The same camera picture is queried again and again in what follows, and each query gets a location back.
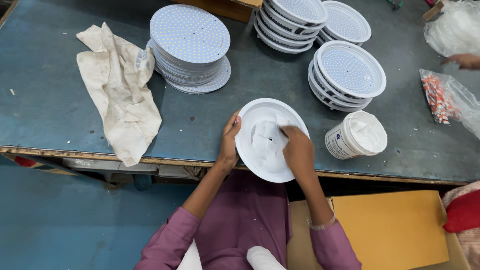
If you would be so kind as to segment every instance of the purple sleeve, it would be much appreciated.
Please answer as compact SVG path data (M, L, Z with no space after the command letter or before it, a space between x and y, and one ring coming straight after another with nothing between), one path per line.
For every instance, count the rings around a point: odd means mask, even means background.
M324 270L361 270L350 241L339 222L323 229L310 229L313 252Z
M200 220L182 207L177 208L142 249L134 270L177 269L193 241Z

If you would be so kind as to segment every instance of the workbench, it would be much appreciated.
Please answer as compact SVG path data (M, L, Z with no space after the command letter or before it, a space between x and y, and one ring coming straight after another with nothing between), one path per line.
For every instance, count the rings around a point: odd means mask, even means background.
M327 151L325 133L347 113L330 110L310 90L308 65L317 44L296 55L280 53L256 37L252 20L246 24L219 16L231 36L230 80L212 93L189 95L155 72L147 85L163 122L141 162L209 167L229 116L256 98L275 98L307 125L319 176L454 185L479 179L479 139L461 123L435 123L419 68L451 74L474 94L480 73L440 66L443 57L423 37L422 14L429 7L408 1L393 11L384 0L340 2L369 22L372 38L362 48L386 74L386 90L365 109L388 134L385 151L348 160ZM75 34L106 22L114 34L145 48L151 16L168 4L20 0L0 28L0 153L117 160L80 76L76 54L88 48Z

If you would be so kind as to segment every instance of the bracelet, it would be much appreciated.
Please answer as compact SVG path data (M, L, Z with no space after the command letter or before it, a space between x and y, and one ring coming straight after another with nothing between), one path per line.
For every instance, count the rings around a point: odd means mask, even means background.
M312 230L314 230L314 231L324 230L324 229L326 229L327 227L330 227L330 225L332 225L333 223L335 223L335 221L336 221L335 212L333 213L333 217L332 217L331 220L329 220L328 224L313 225L313 224L312 224L312 220L310 220L310 218L307 218L308 226L310 227L310 229L312 229Z

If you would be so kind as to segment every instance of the purple shirt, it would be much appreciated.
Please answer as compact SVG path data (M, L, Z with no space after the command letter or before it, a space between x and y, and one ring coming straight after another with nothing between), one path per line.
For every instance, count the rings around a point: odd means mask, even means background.
M310 236L324 270L361 269L340 223L310 230ZM285 186L249 171L233 171L202 220L177 208L143 248L134 270L176 269L194 238L204 270L251 270L247 251L257 245L286 268L291 237Z

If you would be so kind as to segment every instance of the clear plastic bag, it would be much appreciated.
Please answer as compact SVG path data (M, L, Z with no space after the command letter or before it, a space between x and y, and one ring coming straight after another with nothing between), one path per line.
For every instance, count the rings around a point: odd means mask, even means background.
M480 1L444 1L443 14L427 23L427 43L445 57L454 54L480 55Z
M480 103L451 75L420 69L420 77L433 118L449 124L449 117L462 122L480 139Z

